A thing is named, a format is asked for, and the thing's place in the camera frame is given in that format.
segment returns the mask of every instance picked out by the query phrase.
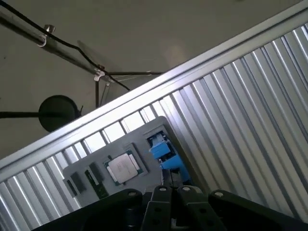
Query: screw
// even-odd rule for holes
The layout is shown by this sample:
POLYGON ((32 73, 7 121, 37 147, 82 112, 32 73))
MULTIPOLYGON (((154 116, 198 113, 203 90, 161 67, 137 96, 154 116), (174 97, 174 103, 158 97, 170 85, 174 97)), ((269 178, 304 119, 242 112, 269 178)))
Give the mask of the screw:
POLYGON ((182 190, 184 190, 184 191, 190 191, 190 188, 189 188, 189 187, 183 187, 182 190))
POLYGON ((216 192, 216 193, 214 193, 214 195, 217 196, 217 197, 223 197, 223 193, 222 192, 221 193, 220 192, 216 192))
POLYGON ((129 192, 129 193, 128 193, 129 196, 134 196, 134 195, 136 195, 136 194, 137 194, 136 192, 129 192))

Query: wire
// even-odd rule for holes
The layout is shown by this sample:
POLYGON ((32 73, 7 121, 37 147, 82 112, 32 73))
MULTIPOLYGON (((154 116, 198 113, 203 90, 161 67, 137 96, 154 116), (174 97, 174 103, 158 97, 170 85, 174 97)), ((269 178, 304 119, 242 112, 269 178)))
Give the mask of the wire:
POLYGON ((77 51, 79 51, 79 53, 90 63, 92 64, 94 67, 98 68, 99 70, 103 71, 105 73, 105 75, 109 76, 109 78, 114 81, 115 83, 117 83, 118 85, 124 87, 127 90, 130 90, 127 86, 125 86, 123 83, 120 83, 119 81, 117 81, 115 78, 113 78, 106 70, 104 70, 103 68, 101 68, 99 65, 97 65, 96 63, 94 63, 83 51, 80 47, 75 46, 71 43, 68 43, 58 37, 56 37, 55 35, 49 33, 48 31, 46 31, 44 28, 40 27, 38 24, 36 24, 35 22, 31 21, 29 18, 27 18, 26 16, 24 16, 22 13, 20 13, 18 10, 16 10, 14 7, 10 6, 9 4, 7 4, 6 2, 4 2, 3 0, 0 0, 0 5, 3 6, 5 9, 7 9, 8 11, 10 11, 11 13, 15 14, 17 17, 19 17, 20 19, 22 19, 23 21, 25 21, 26 23, 30 24, 31 26, 33 26, 35 29, 39 30, 40 32, 42 32, 43 34, 47 35, 48 37, 54 39, 55 41, 70 47, 72 49, 75 49, 77 51))

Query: aluminum frame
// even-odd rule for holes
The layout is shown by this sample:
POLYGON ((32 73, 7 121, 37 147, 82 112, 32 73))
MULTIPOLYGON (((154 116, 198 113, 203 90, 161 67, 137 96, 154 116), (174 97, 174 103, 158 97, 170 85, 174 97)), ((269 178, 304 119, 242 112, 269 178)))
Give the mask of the aluminum frame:
POLYGON ((31 229, 78 209, 61 169, 160 115, 202 190, 308 222, 307 21, 305 0, 2 159, 0 224, 31 229))

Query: pipe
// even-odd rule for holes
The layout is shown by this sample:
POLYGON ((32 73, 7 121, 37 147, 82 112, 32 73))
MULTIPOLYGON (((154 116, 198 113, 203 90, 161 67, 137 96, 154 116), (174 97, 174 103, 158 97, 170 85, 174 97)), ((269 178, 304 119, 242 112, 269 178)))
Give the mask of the pipe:
MULTIPOLYGON (((18 22, 12 20, 7 15, 0 12, 0 24, 8 28, 9 30, 21 35, 22 37, 38 44, 42 45, 44 40, 39 35, 33 33, 32 31, 25 28, 23 25, 19 24, 18 22)), ((78 61, 72 55, 68 54, 67 52, 59 49, 56 46, 56 43, 47 42, 45 46, 42 47, 44 50, 48 51, 49 53, 55 54, 58 57, 70 62, 71 64, 80 67, 81 69, 87 71, 88 73, 95 75, 96 71, 94 68, 91 68, 82 62, 78 61)), ((115 76, 124 76, 124 75, 160 75, 163 72, 109 72, 110 75, 115 76)))

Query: black pole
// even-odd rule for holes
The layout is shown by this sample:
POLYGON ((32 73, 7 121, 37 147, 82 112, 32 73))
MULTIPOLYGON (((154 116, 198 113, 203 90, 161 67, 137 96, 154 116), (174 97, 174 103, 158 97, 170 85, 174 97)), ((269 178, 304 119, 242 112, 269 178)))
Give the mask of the black pole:
POLYGON ((155 71, 130 71, 130 72, 112 72, 108 71, 112 76, 146 76, 146 75, 161 75, 164 72, 155 72, 155 71))
POLYGON ((54 112, 0 112, 0 119, 4 118, 54 118, 54 117, 63 117, 60 113, 54 112))
POLYGON ((99 88, 99 82, 98 81, 95 81, 95 108, 99 108, 99 91, 100 91, 100 88, 99 88))

